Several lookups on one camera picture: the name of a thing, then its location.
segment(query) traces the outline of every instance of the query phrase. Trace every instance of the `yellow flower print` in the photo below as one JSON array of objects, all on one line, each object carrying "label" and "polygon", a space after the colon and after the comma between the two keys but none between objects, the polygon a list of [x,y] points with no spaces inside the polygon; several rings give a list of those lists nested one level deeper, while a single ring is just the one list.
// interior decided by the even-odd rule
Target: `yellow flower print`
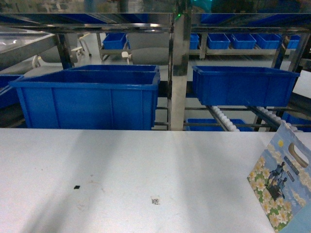
[{"label": "yellow flower print", "polygon": [[260,163],[256,163],[256,165],[255,165],[255,172],[256,172],[257,174],[261,174],[261,172],[262,172],[262,166],[261,166]]},{"label": "yellow flower print", "polygon": [[263,191],[265,189],[265,183],[264,183],[264,180],[263,179],[258,179],[257,180],[257,188],[258,188],[258,191]]},{"label": "yellow flower print", "polygon": [[277,215],[275,213],[272,213],[269,216],[270,223],[273,227],[277,227],[280,224],[280,220],[278,219]]},{"label": "yellow flower print", "polygon": [[249,184],[251,185],[253,190],[257,189],[257,182],[256,181],[251,181]]},{"label": "yellow flower print", "polygon": [[255,191],[255,196],[257,197],[257,199],[259,199],[259,198],[260,198],[259,193],[258,193],[258,192],[256,192],[256,191]]},{"label": "yellow flower print", "polygon": [[261,206],[262,206],[264,212],[266,213],[266,215],[270,213],[271,205],[268,201],[264,200],[263,203],[261,204]]},{"label": "yellow flower print", "polygon": [[271,200],[271,194],[269,193],[269,191],[267,189],[265,189],[262,193],[262,198],[263,200],[266,200],[266,201],[270,201]]},{"label": "yellow flower print", "polygon": [[282,207],[282,206],[284,205],[284,200],[283,200],[283,198],[278,198],[278,199],[276,200],[276,203],[277,203],[278,206]]},{"label": "yellow flower print", "polygon": [[289,201],[284,202],[284,209],[287,213],[292,211],[292,204]]},{"label": "yellow flower print", "polygon": [[264,168],[264,169],[262,170],[262,174],[263,174],[263,177],[264,177],[265,179],[268,179],[269,176],[270,176],[270,171],[269,171],[269,169]]},{"label": "yellow flower print", "polygon": [[281,209],[278,211],[278,219],[280,220],[280,223],[284,223],[286,224],[288,219],[287,219],[287,211],[285,211],[284,209]]},{"label": "yellow flower print", "polygon": [[249,180],[250,181],[255,181],[255,177],[256,177],[256,173],[254,171],[251,171],[251,173],[249,173]]},{"label": "yellow flower print", "polygon": [[273,209],[277,209],[277,202],[276,201],[274,201],[273,199],[270,201],[270,203],[271,203],[271,207],[273,208]]},{"label": "yellow flower print", "polygon": [[264,163],[265,163],[266,161],[264,160],[264,157],[261,156],[261,157],[259,158],[258,162],[260,163],[261,166],[264,166]]}]

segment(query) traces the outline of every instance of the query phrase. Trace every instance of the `blue storage bin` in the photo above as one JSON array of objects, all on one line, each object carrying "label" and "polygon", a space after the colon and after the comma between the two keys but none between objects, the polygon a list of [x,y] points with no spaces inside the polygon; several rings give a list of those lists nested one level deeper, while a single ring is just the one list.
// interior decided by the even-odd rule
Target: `blue storage bin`
[{"label": "blue storage bin", "polygon": [[150,130],[159,72],[63,70],[10,82],[28,128]]},{"label": "blue storage bin", "polygon": [[5,108],[15,103],[19,103],[15,88],[9,86],[10,81],[23,78],[21,75],[0,75],[0,108]]},{"label": "blue storage bin", "polygon": [[298,73],[264,67],[193,68],[202,105],[287,106]]},{"label": "blue storage bin", "polygon": [[125,33],[109,33],[103,40],[105,50],[121,50],[126,42]]},{"label": "blue storage bin", "polygon": [[201,23],[218,24],[233,16],[235,16],[235,14],[202,14]]},{"label": "blue storage bin", "polygon": [[296,49],[298,44],[299,44],[299,41],[300,41],[300,36],[298,35],[292,35],[291,36],[291,40],[290,42],[288,43],[288,46],[287,48],[288,49]]},{"label": "blue storage bin", "polygon": [[198,49],[198,45],[199,45],[199,36],[198,34],[192,33],[190,35],[190,49],[196,50]]},{"label": "blue storage bin", "polygon": [[[215,119],[187,119],[187,123],[217,123]],[[231,119],[233,124],[245,124],[241,119]],[[237,127],[241,132],[252,132],[253,129],[249,127]],[[223,131],[221,126],[187,126],[187,131]]]},{"label": "blue storage bin", "polygon": [[265,50],[274,50],[280,46],[281,38],[276,34],[253,34],[257,45]]},{"label": "blue storage bin", "polygon": [[251,34],[231,34],[229,39],[234,49],[252,50],[256,44],[256,40]]},{"label": "blue storage bin", "polygon": [[146,71],[160,72],[159,66],[155,65],[86,65],[67,70],[105,70],[105,71]]},{"label": "blue storage bin", "polygon": [[[311,125],[311,120],[297,118],[297,117],[294,117],[288,114],[287,112],[284,112],[282,119],[291,124]],[[302,130],[303,132],[311,132],[311,128],[303,128],[303,127],[297,127],[297,128],[299,130]]]},{"label": "blue storage bin", "polygon": [[210,33],[207,37],[207,45],[211,50],[226,50],[230,40],[223,33]]}]

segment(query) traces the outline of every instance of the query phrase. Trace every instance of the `white tabletop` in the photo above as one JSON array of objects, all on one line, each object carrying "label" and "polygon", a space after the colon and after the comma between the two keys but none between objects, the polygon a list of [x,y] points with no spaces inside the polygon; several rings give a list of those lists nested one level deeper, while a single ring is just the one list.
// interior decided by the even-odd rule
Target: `white tabletop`
[{"label": "white tabletop", "polygon": [[273,233],[246,179],[273,135],[1,129],[0,232]]}]

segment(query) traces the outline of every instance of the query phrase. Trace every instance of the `paper bag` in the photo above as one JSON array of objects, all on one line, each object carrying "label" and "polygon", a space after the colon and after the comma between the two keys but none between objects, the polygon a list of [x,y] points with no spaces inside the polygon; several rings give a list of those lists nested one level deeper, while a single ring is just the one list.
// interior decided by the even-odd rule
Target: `paper bag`
[{"label": "paper bag", "polygon": [[277,233],[311,232],[311,151],[283,123],[247,177]]}]

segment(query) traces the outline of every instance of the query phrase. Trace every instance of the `chair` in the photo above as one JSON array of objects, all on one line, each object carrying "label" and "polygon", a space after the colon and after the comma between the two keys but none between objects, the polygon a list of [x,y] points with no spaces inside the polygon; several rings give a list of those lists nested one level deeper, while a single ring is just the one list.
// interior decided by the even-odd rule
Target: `chair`
[{"label": "chair", "polygon": [[[77,63],[81,60],[82,56],[85,54],[83,47],[77,47],[78,45],[78,35],[74,33],[68,34],[69,46],[71,51],[71,60],[74,63]],[[39,60],[40,58],[46,63],[58,63],[55,65],[41,66]],[[57,46],[54,46],[51,49],[46,50],[45,52],[35,56],[33,59],[33,68],[29,72],[25,73],[25,77],[38,76],[43,74],[49,74],[57,71],[63,70],[61,65],[60,56],[58,53]]]},{"label": "chair", "polygon": [[131,54],[122,53],[123,58],[131,58],[134,65],[168,65],[168,33],[129,33],[127,38]]}]

